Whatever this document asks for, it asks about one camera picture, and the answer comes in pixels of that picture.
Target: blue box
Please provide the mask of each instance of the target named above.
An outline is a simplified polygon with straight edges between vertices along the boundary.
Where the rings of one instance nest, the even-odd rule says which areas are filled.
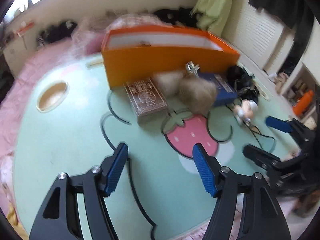
[[[236,98],[235,90],[219,75],[215,73],[198,73],[200,78],[211,81],[217,86],[217,98],[213,106],[231,104]]]

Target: orange bottle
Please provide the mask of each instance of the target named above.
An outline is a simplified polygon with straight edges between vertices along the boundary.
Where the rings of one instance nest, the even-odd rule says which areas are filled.
[[[313,91],[309,90],[305,93],[302,98],[298,101],[298,103],[293,107],[293,112],[296,116],[299,116],[303,113],[303,111],[310,105],[313,99]]]

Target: pink strawberry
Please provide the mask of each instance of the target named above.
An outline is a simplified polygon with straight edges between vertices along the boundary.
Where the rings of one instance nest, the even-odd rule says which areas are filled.
[[[171,131],[164,132],[164,136],[172,148],[179,154],[192,158],[193,146],[196,143],[201,143],[209,156],[215,156],[218,142],[214,140],[207,129],[207,118],[202,115],[193,115],[182,120],[183,125],[175,122]]]

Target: green tabletop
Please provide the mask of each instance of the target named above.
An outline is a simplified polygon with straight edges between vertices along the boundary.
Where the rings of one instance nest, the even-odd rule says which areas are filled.
[[[100,118],[109,112],[108,82],[103,64],[88,68],[89,62],[100,55],[90,56],[68,66],[58,66],[36,85],[30,96],[21,123],[14,162],[14,190],[18,213],[29,233],[37,211],[52,182],[61,171],[70,176],[85,173],[113,153],[100,131]],[[36,108],[38,97],[48,85],[65,81],[69,92],[55,109],[41,113]],[[271,94],[270,101],[260,98],[254,124],[266,135],[276,138],[274,154],[283,157],[295,148],[291,137],[274,131],[264,124],[266,116],[287,119]],[[176,98],[168,100],[171,113],[185,109]],[[161,126],[168,114],[164,112],[138,125],[124,88],[110,95],[113,111],[129,121],[120,122],[111,116],[104,123],[110,141],[116,146],[126,142],[132,158],[132,175],[138,197],[147,214],[158,225],[157,240],[175,238],[197,227],[212,215],[215,199],[204,190],[194,163],[167,142]],[[263,172],[242,155],[244,145],[258,143],[244,126],[240,127],[225,106],[213,108],[207,120],[211,135],[223,140],[233,128],[230,141],[219,143],[216,154],[221,165],[237,173],[252,175]],[[272,140],[259,138],[266,150]],[[83,197],[79,196],[79,213],[85,239],[91,239],[85,217]],[[150,224],[140,213],[125,166],[116,191],[105,199],[112,223],[120,240],[149,240]]]

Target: brown fur ball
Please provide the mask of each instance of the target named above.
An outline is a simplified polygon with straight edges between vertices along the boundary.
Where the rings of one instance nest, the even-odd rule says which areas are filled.
[[[213,82],[189,75],[179,84],[179,98],[193,114],[207,115],[217,97]]]

